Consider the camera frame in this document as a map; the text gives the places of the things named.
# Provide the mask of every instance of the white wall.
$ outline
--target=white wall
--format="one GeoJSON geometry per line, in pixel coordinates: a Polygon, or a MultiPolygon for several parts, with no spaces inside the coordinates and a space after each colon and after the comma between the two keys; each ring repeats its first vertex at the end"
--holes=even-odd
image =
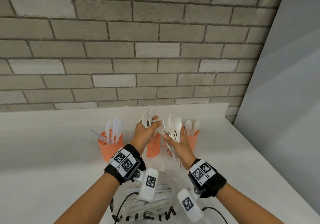
{"type": "Polygon", "coordinates": [[[320,214],[320,0],[282,0],[234,125],[320,214]]]}

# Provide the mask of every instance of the metal screw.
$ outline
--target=metal screw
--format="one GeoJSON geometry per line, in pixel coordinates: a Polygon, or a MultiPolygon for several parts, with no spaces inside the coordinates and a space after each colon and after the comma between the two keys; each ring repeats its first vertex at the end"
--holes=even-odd
{"type": "Polygon", "coordinates": [[[138,178],[140,177],[141,173],[137,170],[135,173],[134,173],[134,177],[135,178],[138,178]]]}

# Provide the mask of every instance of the brick wall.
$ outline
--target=brick wall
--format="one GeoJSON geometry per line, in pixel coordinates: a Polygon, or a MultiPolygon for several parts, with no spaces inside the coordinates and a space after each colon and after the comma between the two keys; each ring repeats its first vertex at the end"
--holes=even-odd
{"type": "Polygon", "coordinates": [[[0,0],[0,112],[229,102],[281,0],[0,0]]]}

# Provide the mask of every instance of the forearm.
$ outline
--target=forearm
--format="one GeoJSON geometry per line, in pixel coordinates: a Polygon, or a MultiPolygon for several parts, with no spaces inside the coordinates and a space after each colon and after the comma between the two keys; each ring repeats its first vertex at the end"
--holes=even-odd
{"type": "Polygon", "coordinates": [[[218,191],[216,197],[239,224],[283,224],[269,211],[228,183],[218,191]]]}
{"type": "Polygon", "coordinates": [[[116,178],[103,174],[54,224],[98,224],[118,187],[116,178]]]}

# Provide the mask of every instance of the hand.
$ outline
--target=hand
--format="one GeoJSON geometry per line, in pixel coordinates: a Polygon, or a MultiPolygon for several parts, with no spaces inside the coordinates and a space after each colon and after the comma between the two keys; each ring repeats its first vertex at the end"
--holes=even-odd
{"type": "MultiPolygon", "coordinates": [[[[157,120],[158,116],[153,116],[152,120],[157,120]]],[[[161,121],[156,121],[151,124],[149,128],[145,128],[140,121],[136,125],[136,129],[134,130],[134,137],[131,141],[131,145],[133,145],[137,151],[142,155],[144,148],[150,142],[153,137],[155,130],[162,124],[161,121]]]]}
{"type": "MultiPolygon", "coordinates": [[[[196,157],[194,156],[190,148],[189,142],[187,138],[184,136],[184,134],[180,132],[180,136],[181,140],[179,143],[175,142],[172,138],[170,138],[168,134],[163,135],[163,139],[173,147],[174,152],[182,162],[183,167],[186,170],[189,170],[193,162],[196,160],[196,157]]],[[[172,152],[169,149],[167,149],[167,152],[172,157],[172,152]]]]}

